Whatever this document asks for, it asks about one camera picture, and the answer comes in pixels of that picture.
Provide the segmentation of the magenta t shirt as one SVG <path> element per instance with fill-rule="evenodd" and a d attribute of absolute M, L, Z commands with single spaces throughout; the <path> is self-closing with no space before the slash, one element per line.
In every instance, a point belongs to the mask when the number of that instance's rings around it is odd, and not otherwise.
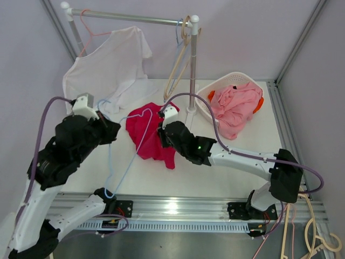
<path fill-rule="evenodd" d="M 131 111 L 126 119 L 126 131 L 140 158 L 163 161 L 167 169 L 174 169 L 176 151 L 171 147 L 163 148 L 157 132 L 163 121 L 158 115 L 161 108 L 155 103 L 147 103 Z"/>

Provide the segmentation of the pink t shirt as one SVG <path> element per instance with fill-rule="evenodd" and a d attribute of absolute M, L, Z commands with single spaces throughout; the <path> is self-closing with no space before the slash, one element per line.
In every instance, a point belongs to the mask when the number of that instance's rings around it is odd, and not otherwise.
<path fill-rule="evenodd" d="M 236 139 L 253 118 L 253 110 L 261 97 L 261 89 L 253 83 L 215 90 L 210 106 L 218 120 L 220 134 L 229 140 Z"/>

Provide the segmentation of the beige plastic hanger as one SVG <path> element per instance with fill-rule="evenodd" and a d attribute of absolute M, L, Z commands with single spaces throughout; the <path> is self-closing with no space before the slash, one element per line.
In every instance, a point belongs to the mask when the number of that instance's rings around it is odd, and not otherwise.
<path fill-rule="evenodd" d="M 165 86 L 163 93 L 163 101 L 166 103 L 168 99 L 172 96 L 175 88 L 182 79 L 182 75 L 185 73 L 191 58 L 187 57 L 189 51 L 191 50 L 192 35 L 197 37 L 201 33 L 201 29 L 198 27 L 199 16 L 192 15 L 186 16 L 185 19 L 180 19 L 181 30 L 180 35 L 178 34 L 178 25 L 175 29 L 176 36 L 176 52 L 173 62 L 173 66 L 168 78 L 168 82 Z"/>

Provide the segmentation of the blue plastic hanger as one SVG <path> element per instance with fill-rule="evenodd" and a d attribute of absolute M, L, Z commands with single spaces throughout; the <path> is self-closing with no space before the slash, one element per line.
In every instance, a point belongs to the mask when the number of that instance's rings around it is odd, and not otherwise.
<path fill-rule="evenodd" d="M 186 16 L 185 19 L 180 19 L 183 22 L 189 22 L 190 16 Z M 186 25 L 175 27 L 175 39 L 176 39 L 176 51 L 174 56 L 174 61 L 172 64 L 172 69 L 168 78 L 168 82 L 165 86 L 164 93 L 163 93 L 163 101 L 166 103 L 172 93 L 174 92 L 175 88 L 177 87 L 178 83 L 180 82 L 182 75 L 187 68 L 188 61 L 185 65 L 182 65 L 187 48 L 189 46 L 190 39 L 188 38 L 188 33 L 184 32 Z"/>

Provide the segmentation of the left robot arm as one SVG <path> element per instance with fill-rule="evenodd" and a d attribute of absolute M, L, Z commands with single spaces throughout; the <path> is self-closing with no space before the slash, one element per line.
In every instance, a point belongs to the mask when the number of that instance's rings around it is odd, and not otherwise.
<path fill-rule="evenodd" d="M 9 258 L 45 258 L 58 243 L 85 221 L 116 212 L 116 197 L 104 188 L 97 189 L 86 201 L 47 219 L 49 208 L 81 163 L 99 145 L 116 140 L 120 124 L 104 117 L 87 119 L 70 115 L 56 126 L 56 134 L 39 151 L 28 172 L 33 190 L 9 244 Z"/>

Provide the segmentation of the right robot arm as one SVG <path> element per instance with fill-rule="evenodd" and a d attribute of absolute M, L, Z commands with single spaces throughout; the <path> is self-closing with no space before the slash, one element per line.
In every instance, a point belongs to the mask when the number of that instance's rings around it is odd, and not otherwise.
<path fill-rule="evenodd" d="M 275 204 L 296 203 L 303 171 L 290 151 L 280 149 L 268 158 L 223 148 L 215 139 L 193 135 L 184 123 L 159 123 L 158 136 L 162 147 L 173 148 L 195 165 L 223 166 L 251 173 L 266 183 L 250 192 L 246 202 L 229 202 L 227 211 L 232 220 L 276 220 Z"/>

